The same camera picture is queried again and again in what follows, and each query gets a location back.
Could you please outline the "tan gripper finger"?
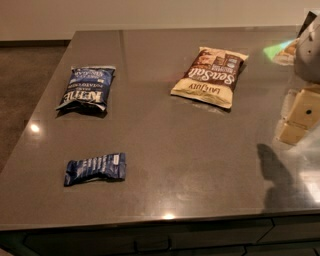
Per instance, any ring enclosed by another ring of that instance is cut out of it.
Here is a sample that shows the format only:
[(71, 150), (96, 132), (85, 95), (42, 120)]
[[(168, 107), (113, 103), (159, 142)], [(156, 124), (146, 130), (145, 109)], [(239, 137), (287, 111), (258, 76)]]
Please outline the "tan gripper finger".
[(276, 138), (296, 145), (320, 121), (320, 89), (290, 89), (285, 96)]

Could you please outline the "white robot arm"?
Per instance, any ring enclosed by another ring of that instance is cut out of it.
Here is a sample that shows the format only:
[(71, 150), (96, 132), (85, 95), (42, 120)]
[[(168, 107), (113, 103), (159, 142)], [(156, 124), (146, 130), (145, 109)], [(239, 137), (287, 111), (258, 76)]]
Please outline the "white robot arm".
[(309, 11), (297, 38), (282, 44), (273, 61), (292, 65), (305, 82), (285, 97), (278, 132), (280, 141), (295, 145), (320, 120), (320, 15)]

